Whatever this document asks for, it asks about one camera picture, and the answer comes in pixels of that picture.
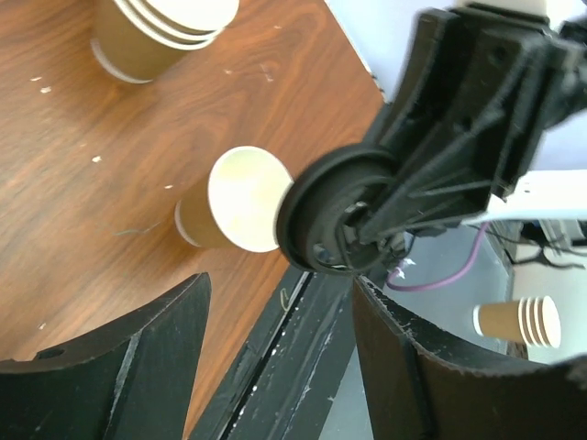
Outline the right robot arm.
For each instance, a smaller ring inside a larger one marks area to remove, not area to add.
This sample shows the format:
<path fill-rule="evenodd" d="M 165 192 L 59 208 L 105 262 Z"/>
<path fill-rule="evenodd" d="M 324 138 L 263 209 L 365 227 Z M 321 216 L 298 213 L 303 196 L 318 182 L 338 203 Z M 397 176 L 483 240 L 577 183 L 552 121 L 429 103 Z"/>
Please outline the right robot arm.
<path fill-rule="evenodd" d="M 553 29 L 540 1 L 421 12 L 377 138 L 393 181 L 360 240 L 456 222 L 583 218 L 572 191 L 583 174 L 530 165 L 543 132 L 585 106 L 584 17 Z"/>

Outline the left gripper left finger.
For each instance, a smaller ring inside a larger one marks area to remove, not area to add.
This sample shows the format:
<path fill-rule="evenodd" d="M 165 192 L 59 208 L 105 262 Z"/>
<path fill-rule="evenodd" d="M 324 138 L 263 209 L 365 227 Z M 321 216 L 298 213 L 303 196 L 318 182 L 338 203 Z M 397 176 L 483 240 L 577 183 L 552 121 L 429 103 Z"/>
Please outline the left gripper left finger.
<path fill-rule="evenodd" d="M 30 361 L 2 361 L 2 438 L 182 438 L 210 301 L 209 275 L 194 274 Z"/>

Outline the single brown paper cup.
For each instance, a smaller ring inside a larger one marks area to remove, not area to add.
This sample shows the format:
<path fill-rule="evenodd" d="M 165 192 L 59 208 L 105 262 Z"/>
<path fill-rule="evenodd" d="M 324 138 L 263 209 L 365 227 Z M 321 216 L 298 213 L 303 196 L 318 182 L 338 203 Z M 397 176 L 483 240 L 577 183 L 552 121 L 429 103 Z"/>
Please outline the single brown paper cup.
<path fill-rule="evenodd" d="M 271 252 L 279 247 L 277 215 L 292 184 L 269 151 L 232 148 L 175 205 L 176 229 L 194 247 Z"/>

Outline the black coffee cup lid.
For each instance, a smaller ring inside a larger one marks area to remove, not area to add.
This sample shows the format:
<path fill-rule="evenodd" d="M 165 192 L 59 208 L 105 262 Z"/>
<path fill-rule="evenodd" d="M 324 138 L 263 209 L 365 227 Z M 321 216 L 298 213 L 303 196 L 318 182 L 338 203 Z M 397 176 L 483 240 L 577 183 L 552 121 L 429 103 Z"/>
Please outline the black coffee cup lid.
<path fill-rule="evenodd" d="M 364 273 L 383 259 L 390 241 L 347 240 L 348 220 L 364 215 L 391 185 L 397 163 L 383 148 L 364 143 L 332 150 L 304 170 L 283 198 L 276 238 L 300 270 L 332 275 Z"/>

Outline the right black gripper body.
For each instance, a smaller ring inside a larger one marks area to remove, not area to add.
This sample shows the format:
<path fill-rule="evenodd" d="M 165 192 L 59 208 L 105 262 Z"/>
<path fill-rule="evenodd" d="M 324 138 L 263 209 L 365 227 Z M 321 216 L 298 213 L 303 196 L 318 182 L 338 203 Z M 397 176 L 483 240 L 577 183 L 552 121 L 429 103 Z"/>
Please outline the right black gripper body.
<path fill-rule="evenodd" d="M 545 18 L 480 5 L 459 15 L 454 137 L 491 148 L 491 193 L 475 215 L 584 215 L 586 175 L 533 171 L 543 133 L 586 107 L 586 18 Z"/>

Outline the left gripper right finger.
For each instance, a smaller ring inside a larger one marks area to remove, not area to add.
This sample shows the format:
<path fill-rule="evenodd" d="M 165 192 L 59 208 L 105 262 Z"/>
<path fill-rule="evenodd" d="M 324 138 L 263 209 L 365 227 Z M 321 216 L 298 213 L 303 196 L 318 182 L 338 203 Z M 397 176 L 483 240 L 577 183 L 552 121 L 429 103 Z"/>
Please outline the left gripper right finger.
<path fill-rule="evenodd" d="M 584 356 L 547 365 L 476 346 L 364 277 L 352 308 L 374 438 L 585 438 Z"/>

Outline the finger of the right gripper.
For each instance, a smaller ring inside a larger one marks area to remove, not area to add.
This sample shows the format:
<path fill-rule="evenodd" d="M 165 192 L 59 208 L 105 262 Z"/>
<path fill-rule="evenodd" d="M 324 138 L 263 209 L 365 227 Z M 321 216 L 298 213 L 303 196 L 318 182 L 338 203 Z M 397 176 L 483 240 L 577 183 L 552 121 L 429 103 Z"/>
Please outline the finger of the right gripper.
<path fill-rule="evenodd" d="M 382 166 L 380 190 L 357 223 L 362 243 L 393 234 L 453 225 L 487 207 L 491 193 L 491 148 L 476 137 L 390 137 L 361 143 Z"/>
<path fill-rule="evenodd" d="M 377 142 L 395 157 L 438 154 L 454 135 L 447 116 L 459 82 L 459 15 L 423 11 L 415 22 L 402 80 Z"/>

